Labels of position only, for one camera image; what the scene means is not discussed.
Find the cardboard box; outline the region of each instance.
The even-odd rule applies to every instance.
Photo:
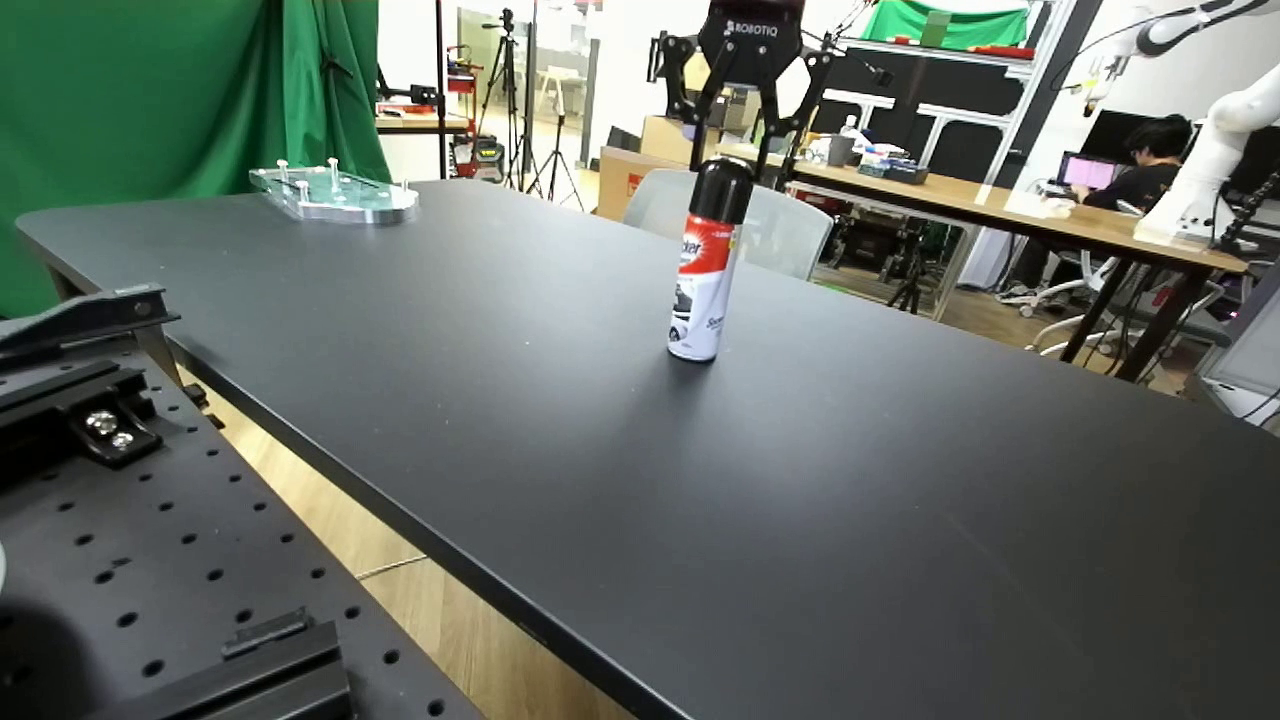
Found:
[[[650,167],[683,167],[683,161],[660,161],[643,151],[604,149],[600,151],[600,205],[596,217],[622,219],[633,194]]]

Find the floor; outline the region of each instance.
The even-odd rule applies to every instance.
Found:
[[[434,177],[418,146],[432,136],[396,136],[387,146],[396,181]],[[582,207],[596,205],[596,177],[574,167]],[[814,269],[814,285],[883,299],[892,285],[874,271]],[[944,325],[968,330],[994,346],[1028,346],[1050,315],[1018,315],[991,291],[951,291]],[[1160,374],[1155,392],[1181,392],[1181,374]],[[491,720],[617,720],[622,715],[604,694],[546,655],[517,626],[491,614],[480,595],[441,574],[423,554],[368,517],[336,484],[279,449],[269,431],[243,422],[224,400],[211,400],[224,435],[241,456],[307,520],[307,529],[345,560],[350,577],[403,626],[403,633],[467,694]]]

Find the green screen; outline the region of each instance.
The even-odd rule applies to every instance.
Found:
[[[23,214],[243,194],[277,161],[387,181],[377,0],[0,0],[0,98],[0,315],[57,299]]]

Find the table surface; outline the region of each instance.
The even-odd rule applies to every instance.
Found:
[[[898,181],[866,177],[857,167],[797,163],[797,181],[840,185],[847,194],[871,194],[880,202],[898,202],[898,205],[962,217],[975,225],[998,225],[1013,234],[1088,240],[1088,245],[1147,257],[1147,260],[1162,260],[1162,264],[1247,271],[1247,264],[1240,257],[1213,254],[1190,240],[1173,240],[1173,245],[1135,240],[1131,235],[1135,217],[1088,207],[1088,205],[1070,205],[1068,217],[1050,217],[1049,214],[1050,205],[1037,194],[1006,194],[1006,190],[970,185],[959,177],[933,171],[924,185],[898,185]]]
[[[1272,435],[491,185],[396,227],[261,195],[20,219],[638,715],[1277,715]]]

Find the chair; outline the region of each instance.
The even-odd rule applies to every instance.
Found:
[[[622,225],[678,240],[690,185],[695,177],[683,167],[648,171],[622,214]],[[826,214],[754,185],[740,225],[740,250],[747,264],[806,279],[826,234]]]

